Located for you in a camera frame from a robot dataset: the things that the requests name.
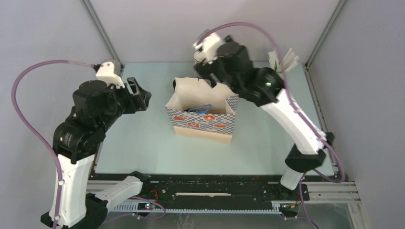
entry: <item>metal frame bar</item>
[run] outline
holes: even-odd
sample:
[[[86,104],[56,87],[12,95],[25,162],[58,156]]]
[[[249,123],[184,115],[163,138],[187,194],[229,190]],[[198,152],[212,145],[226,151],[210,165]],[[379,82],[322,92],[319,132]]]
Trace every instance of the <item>metal frame bar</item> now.
[[[317,113],[317,116],[318,116],[318,121],[319,121],[319,124],[320,124],[320,128],[325,132],[326,131],[331,132],[331,130],[328,128],[328,125],[326,123],[325,116],[323,115],[322,108],[320,106],[320,102],[319,102],[319,99],[318,99],[318,94],[317,94],[317,92],[315,90],[314,81],[311,78],[310,72],[309,72],[309,70],[308,70],[308,68],[306,66],[303,65],[302,67],[304,68],[304,74],[305,74],[305,77],[307,79],[307,83],[308,83],[309,91],[311,93],[312,101],[314,102],[314,106],[315,106],[316,113]],[[338,175],[338,176],[341,176],[341,174],[339,173],[339,168],[337,166],[335,158],[332,157],[332,155],[330,155],[330,154],[329,154],[329,158],[330,158],[330,162],[332,163],[332,169],[333,169],[334,173],[336,175]]]
[[[108,52],[110,53],[111,57],[114,60],[119,61],[120,63],[121,60],[118,57],[117,52],[114,49],[113,44],[111,43],[111,40],[109,39],[106,30],[103,27],[103,24],[101,23],[99,17],[97,16],[96,11],[94,10],[93,5],[91,4],[90,0],[80,0],[83,4],[84,9],[86,10],[87,14],[90,17],[90,20],[94,24],[94,27],[96,28],[98,34],[101,37],[101,40],[103,41],[104,45],[107,47]]]
[[[87,183],[87,192],[96,193],[100,190],[108,189],[109,187],[119,183],[120,181],[112,180],[89,180]],[[277,184],[277,182],[268,182],[269,184]],[[356,216],[360,215],[360,211],[356,210],[356,206],[361,205],[360,197],[357,192],[357,188],[354,182],[343,182],[339,184],[331,182],[303,182],[308,187],[309,200],[305,201],[308,204],[348,204],[351,212],[355,212],[357,215],[352,215],[352,218],[357,222],[359,219]],[[138,211],[138,200],[127,200],[116,207],[115,212],[142,212]],[[262,214],[279,214],[278,208],[281,204],[290,204],[294,201],[272,201],[273,210],[229,210],[221,212],[218,210],[206,210],[209,213],[262,213]],[[176,213],[188,213],[196,212],[202,213],[201,210],[194,209],[167,209],[168,212]]]
[[[336,5],[335,10],[333,11],[333,14],[329,18],[328,23],[326,24],[322,34],[320,35],[314,49],[312,50],[311,54],[309,55],[307,66],[311,66],[312,63],[314,62],[314,59],[316,55],[318,54],[319,49],[322,47],[323,43],[325,42],[326,38],[328,37],[333,25],[336,22],[336,19],[338,16],[341,14],[344,6],[346,5],[348,0],[340,0],[339,3]]]
[[[350,216],[352,218],[354,229],[370,229],[370,223],[364,212],[362,204],[348,204]]]

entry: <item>white paper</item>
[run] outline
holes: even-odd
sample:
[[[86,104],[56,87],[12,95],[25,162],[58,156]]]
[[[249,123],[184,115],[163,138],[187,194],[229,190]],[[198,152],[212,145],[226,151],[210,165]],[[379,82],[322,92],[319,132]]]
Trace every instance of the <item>white paper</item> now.
[[[295,53],[290,48],[282,61],[285,72],[288,72],[291,69],[293,69],[295,66],[297,66],[298,60],[299,60],[299,57],[297,55],[295,55]],[[277,57],[277,53],[275,50],[268,53],[268,61],[270,63],[270,68],[274,69],[274,71],[276,71],[277,73],[282,73],[281,63],[279,62],[279,59]]]
[[[226,99],[235,93],[225,84],[218,83],[214,88],[211,88],[205,80],[195,78],[176,78],[175,80],[176,89],[166,107],[183,111],[211,104],[210,113],[227,114]]]

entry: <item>checkered pattern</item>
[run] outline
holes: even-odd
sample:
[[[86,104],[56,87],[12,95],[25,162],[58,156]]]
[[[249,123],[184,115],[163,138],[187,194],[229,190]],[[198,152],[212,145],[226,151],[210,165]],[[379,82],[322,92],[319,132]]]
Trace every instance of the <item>checkered pattern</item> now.
[[[238,108],[238,101],[239,101],[239,96],[236,95],[232,95],[231,97],[226,99],[226,102],[229,104],[229,106],[231,107],[231,109],[233,111],[236,111],[236,109]]]
[[[232,97],[226,99],[229,106],[235,111],[237,107],[239,96],[233,95]],[[215,132],[220,134],[232,135],[234,131],[234,114],[197,114],[194,112],[188,113],[186,111],[176,111],[166,107],[167,114],[169,115],[171,124],[173,126],[185,127],[195,130],[203,130],[208,132]],[[207,117],[212,116],[214,120],[207,121]]]

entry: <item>white connector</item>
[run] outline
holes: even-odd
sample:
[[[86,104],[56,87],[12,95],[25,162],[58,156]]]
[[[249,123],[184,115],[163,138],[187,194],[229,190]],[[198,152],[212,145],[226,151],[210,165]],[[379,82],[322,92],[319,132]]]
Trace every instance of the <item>white connector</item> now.
[[[192,46],[197,52],[203,53],[205,61],[208,64],[211,64],[218,58],[218,56],[216,55],[216,51],[223,44],[225,44],[225,41],[217,33],[214,32],[208,37],[204,38],[201,43],[197,44],[196,42]]]
[[[289,167],[287,167],[286,171],[284,172],[283,176],[281,177],[280,183],[282,186],[294,190],[299,181],[301,180],[303,173],[299,173]]]
[[[96,73],[98,80],[104,81],[107,85],[114,84],[117,88],[124,88],[125,84],[121,77],[115,74],[115,65],[113,62],[102,63]]]

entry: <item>red wire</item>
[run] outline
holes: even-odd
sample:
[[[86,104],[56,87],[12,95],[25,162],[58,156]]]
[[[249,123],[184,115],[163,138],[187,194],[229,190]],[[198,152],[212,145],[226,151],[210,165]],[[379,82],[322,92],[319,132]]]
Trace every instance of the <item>red wire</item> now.
[[[156,189],[153,189],[151,192],[154,192],[154,193],[156,194],[156,200],[155,200],[155,202],[157,202],[158,199],[159,199],[158,192],[156,191]]]

